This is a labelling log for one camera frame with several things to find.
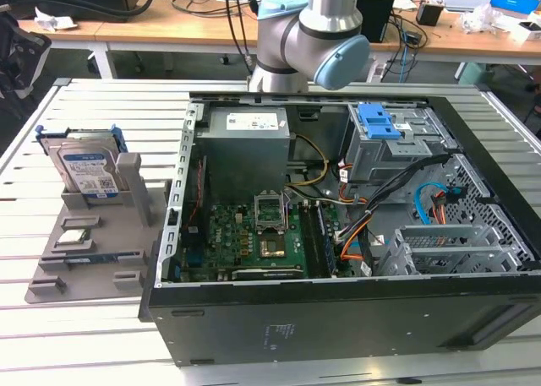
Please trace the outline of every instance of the slotted metal worktable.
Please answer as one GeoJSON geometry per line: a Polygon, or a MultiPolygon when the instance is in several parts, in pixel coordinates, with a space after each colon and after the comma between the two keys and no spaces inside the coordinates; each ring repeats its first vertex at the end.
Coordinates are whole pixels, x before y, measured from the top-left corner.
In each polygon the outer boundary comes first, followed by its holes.
{"type": "MultiPolygon", "coordinates": [[[[79,79],[46,95],[0,160],[0,384],[285,386],[388,384],[402,377],[425,384],[541,384],[541,318],[482,352],[181,371],[155,325],[137,319],[139,298],[25,303],[28,282],[62,206],[63,184],[34,140],[36,125],[63,130],[116,123],[129,150],[141,153],[148,185],[159,187],[173,173],[187,92],[243,89],[241,82],[79,79]]],[[[492,94],[472,86],[428,84],[357,84],[345,91],[446,96],[541,214],[541,145],[492,94]]]]}

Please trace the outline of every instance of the power supply label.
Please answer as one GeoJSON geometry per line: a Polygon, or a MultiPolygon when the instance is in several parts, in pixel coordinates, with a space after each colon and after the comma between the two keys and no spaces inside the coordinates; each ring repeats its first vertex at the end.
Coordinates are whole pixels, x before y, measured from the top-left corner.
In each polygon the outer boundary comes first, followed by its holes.
{"type": "Polygon", "coordinates": [[[277,130],[278,115],[276,113],[229,113],[227,115],[228,130],[277,130]]]}
{"type": "Polygon", "coordinates": [[[117,196],[118,187],[111,173],[106,171],[107,160],[103,154],[64,155],[67,172],[80,192],[91,198],[117,196]]]}

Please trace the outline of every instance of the cable on desk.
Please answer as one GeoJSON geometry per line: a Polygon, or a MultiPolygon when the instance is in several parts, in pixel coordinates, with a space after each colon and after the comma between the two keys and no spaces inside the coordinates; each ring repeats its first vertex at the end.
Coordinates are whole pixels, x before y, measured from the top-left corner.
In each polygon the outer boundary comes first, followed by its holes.
{"type": "Polygon", "coordinates": [[[75,8],[83,8],[99,14],[106,14],[112,17],[126,18],[142,14],[152,4],[153,0],[146,0],[140,8],[131,10],[117,10],[115,8],[107,8],[99,4],[86,2],[85,0],[0,0],[0,5],[8,4],[15,5],[17,3],[60,3],[66,6],[75,8]]]}
{"type": "MultiPolygon", "coordinates": [[[[196,2],[195,0],[189,0],[189,3],[186,5],[185,8],[183,8],[182,6],[180,6],[178,3],[177,3],[178,0],[169,0],[169,2],[171,2],[171,5],[176,9],[178,10],[179,12],[183,12],[183,13],[186,13],[186,14],[191,14],[193,16],[196,16],[196,17],[202,17],[202,18],[210,18],[210,19],[215,19],[215,18],[219,18],[219,17],[227,17],[227,12],[226,12],[226,8],[215,8],[215,9],[212,9],[212,10],[190,10],[189,7],[192,5],[192,4],[205,4],[205,3],[208,3],[212,0],[204,0],[203,2],[196,2]]],[[[237,13],[231,13],[232,16],[237,16],[238,14],[237,13]]]]}
{"type": "Polygon", "coordinates": [[[243,10],[240,8],[240,1],[237,0],[238,19],[240,20],[240,29],[243,32],[244,52],[246,56],[249,56],[248,42],[246,41],[246,32],[244,30],[243,10]]]}
{"type": "Polygon", "coordinates": [[[240,54],[240,56],[244,60],[244,65],[246,66],[246,70],[248,71],[248,75],[251,75],[252,70],[250,69],[250,66],[248,64],[248,60],[246,59],[246,57],[244,56],[242,50],[240,49],[240,45],[238,44],[238,41],[237,41],[237,36],[235,35],[235,29],[233,28],[231,11],[230,11],[230,8],[229,8],[229,0],[226,0],[226,9],[227,9],[227,22],[229,23],[229,30],[231,31],[231,37],[233,37],[233,41],[235,43],[235,46],[237,47],[238,53],[240,54]]]}
{"type": "Polygon", "coordinates": [[[405,76],[405,79],[401,80],[401,82],[406,82],[407,79],[409,78],[409,74],[412,72],[412,70],[415,68],[415,66],[418,63],[417,61],[418,51],[427,45],[427,43],[429,42],[429,37],[423,28],[419,27],[417,24],[413,23],[412,21],[408,19],[404,19],[401,15],[395,14],[394,12],[391,13],[391,17],[389,18],[388,24],[396,28],[396,30],[398,31],[398,37],[400,41],[399,41],[398,49],[396,50],[394,56],[390,60],[389,66],[385,69],[383,76],[381,77],[381,80],[383,80],[383,78],[388,73],[393,73],[396,75],[402,75],[402,77],[405,76]],[[407,41],[407,38],[406,38],[407,30],[404,27],[404,22],[414,26],[422,34],[421,40],[418,44],[411,44],[407,41]],[[401,61],[399,62],[400,65],[402,65],[402,70],[401,72],[396,72],[392,70],[392,67],[395,64],[395,61],[398,55],[400,54],[400,52],[402,52],[402,49],[404,52],[402,53],[402,58],[401,58],[401,61]],[[406,61],[407,49],[409,49],[412,53],[412,59],[410,61],[406,61]]]}

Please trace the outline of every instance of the yellow wire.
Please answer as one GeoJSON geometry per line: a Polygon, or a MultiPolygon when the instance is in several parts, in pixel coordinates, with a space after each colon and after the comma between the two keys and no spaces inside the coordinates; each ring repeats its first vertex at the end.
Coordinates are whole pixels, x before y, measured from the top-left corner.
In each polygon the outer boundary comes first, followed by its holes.
{"type": "Polygon", "coordinates": [[[301,135],[301,134],[297,134],[297,137],[300,137],[301,139],[305,139],[307,142],[310,143],[310,145],[312,145],[314,147],[314,149],[316,151],[318,151],[318,153],[321,156],[321,159],[323,160],[323,171],[321,171],[320,175],[318,177],[316,177],[315,179],[311,179],[309,181],[304,181],[304,182],[289,183],[289,184],[287,184],[287,186],[308,186],[308,185],[313,185],[314,183],[317,183],[317,182],[321,181],[325,177],[325,175],[327,174],[327,170],[329,168],[329,166],[328,166],[329,160],[326,159],[325,154],[323,154],[323,151],[320,150],[320,147],[318,147],[316,144],[314,144],[314,142],[311,139],[309,139],[308,137],[306,137],[304,135],[301,135]]]}

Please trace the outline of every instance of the wooden desk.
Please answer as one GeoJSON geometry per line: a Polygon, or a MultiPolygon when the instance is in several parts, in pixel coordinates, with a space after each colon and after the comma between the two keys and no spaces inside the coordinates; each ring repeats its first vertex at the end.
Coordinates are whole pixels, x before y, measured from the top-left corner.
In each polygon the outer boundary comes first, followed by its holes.
{"type": "MultiPolygon", "coordinates": [[[[186,0],[179,1],[183,7],[186,0]]],[[[222,8],[224,3],[211,1],[192,5],[193,10],[222,8]]],[[[244,25],[248,44],[255,52],[257,45],[257,22],[245,8],[244,25]]],[[[400,12],[405,19],[415,22],[416,12],[400,12]]],[[[521,63],[541,65],[541,43],[513,41],[507,33],[498,30],[495,35],[476,33],[467,35],[456,24],[459,14],[442,13],[435,27],[424,27],[429,43],[418,54],[421,61],[521,63]]],[[[22,21],[23,28],[37,30],[33,21],[22,21]]],[[[238,39],[241,30],[238,18],[233,19],[238,39]]],[[[76,30],[48,33],[56,48],[79,48],[92,50],[96,55],[102,78],[114,78],[114,66],[110,51],[155,52],[211,52],[236,53],[226,18],[201,18],[185,14],[172,7],[169,0],[155,0],[150,8],[126,23],[80,22],[76,30]]],[[[372,44],[374,64],[369,81],[379,81],[378,76],[394,52],[399,48],[398,33],[389,27],[384,42],[372,44]]]]}
{"type": "MultiPolygon", "coordinates": [[[[417,11],[402,11],[400,15],[415,22],[417,11]]],[[[435,27],[422,26],[429,36],[429,43],[420,52],[419,59],[427,57],[427,54],[451,54],[453,57],[515,57],[517,61],[541,57],[541,44],[534,41],[517,43],[509,37],[509,33],[502,30],[497,30],[495,35],[489,32],[466,34],[462,31],[462,27],[456,24],[459,17],[460,14],[444,10],[435,27]]],[[[389,41],[394,41],[398,37],[396,29],[390,27],[385,37],[389,38],[389,41]]]]}

